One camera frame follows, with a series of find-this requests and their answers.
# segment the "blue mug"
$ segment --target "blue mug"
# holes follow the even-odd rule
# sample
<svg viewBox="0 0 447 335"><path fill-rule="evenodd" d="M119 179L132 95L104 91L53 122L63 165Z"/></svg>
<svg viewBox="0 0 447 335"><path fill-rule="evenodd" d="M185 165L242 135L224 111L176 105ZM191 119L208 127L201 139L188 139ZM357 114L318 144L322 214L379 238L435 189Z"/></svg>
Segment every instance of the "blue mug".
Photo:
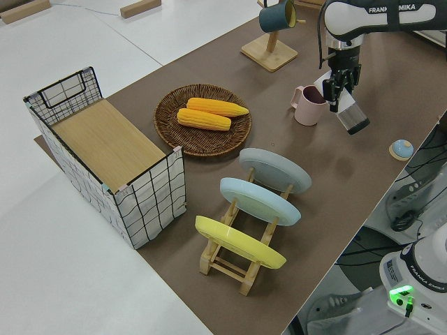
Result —
<svg viewBox="0 0 447 335"><path fill-rule="evenodd" d="M293 0L280 0L276 5L267 6L259 13L259 25L265 33L293 28L296 24L296 11Z"/></svg>

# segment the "woven basket tray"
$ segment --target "woven basket tray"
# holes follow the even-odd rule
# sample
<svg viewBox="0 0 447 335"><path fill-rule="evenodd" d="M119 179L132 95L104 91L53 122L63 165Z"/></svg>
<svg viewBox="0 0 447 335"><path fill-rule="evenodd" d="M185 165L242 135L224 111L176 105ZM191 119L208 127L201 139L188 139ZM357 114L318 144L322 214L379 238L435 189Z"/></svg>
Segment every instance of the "woven basket tray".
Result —
<svg viewBox="0 0 447 335"><path fill-rule="evenodd" d="M154 125L157 133L172 148L183 147L192 156L218 156L238 148L251 129L251 114L231 118L229 131L209 131L182 126L177 122L177 112L185 108L189 98L208 98L245 105L238 96L227 89L208 84L180 87L165 96L155 109Z"/></svg>

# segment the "corn cob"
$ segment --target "corn cob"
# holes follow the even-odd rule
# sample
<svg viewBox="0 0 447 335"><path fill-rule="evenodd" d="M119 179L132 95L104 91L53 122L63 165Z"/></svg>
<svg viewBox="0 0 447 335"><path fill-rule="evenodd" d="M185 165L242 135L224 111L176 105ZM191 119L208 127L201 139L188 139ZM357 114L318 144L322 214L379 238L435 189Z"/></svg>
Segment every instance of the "corn cob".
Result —
<svg viewBox="0 0 447 335"><path fill-rule="evenodd" d="M249 113L247 108L239 106L238 104L205 98L190 98L186 104L186 108L202 110L203 112L209 112L223 117L238 117Z"/></svg>
<svg viewBox="0 0 447 335"><path fill-rule="evenodd" d="M208 129L211 131L227 131L231 126L231 120L228 117L222 117L200 110L190 110L188 108L179 109L177 120L183 126Z"/></svg>

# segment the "grid pattern basket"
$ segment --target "grid pattern basket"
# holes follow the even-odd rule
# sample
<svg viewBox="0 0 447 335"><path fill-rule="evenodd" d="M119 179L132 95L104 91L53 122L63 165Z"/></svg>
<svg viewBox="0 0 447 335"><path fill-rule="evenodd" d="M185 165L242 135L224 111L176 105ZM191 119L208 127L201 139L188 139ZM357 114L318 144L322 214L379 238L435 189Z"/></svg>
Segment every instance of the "grid pattern basket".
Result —
<svg viewBox="0 0 447 335"><path fill-rule="evenodd" d="M90 67L25 97L24 102L72 185L137 249L186 211L182 148L175 148L113 193L52 129L101 98Z"/></svg>

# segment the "yellow plate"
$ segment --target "yellow plate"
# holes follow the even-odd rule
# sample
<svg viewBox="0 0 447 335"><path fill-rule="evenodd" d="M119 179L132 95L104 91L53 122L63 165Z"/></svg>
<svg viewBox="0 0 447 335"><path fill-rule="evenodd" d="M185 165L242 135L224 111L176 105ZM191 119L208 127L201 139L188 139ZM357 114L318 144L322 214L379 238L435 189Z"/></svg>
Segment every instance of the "yellow plate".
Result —
<svg viewBox="0 0 447 335"><path fill-rule="evenodd" d="M286 262L283 255L269 246L211 218L197 216L196 229L206 238L252 262L260 262L264 267L279 269Z"/></svg>

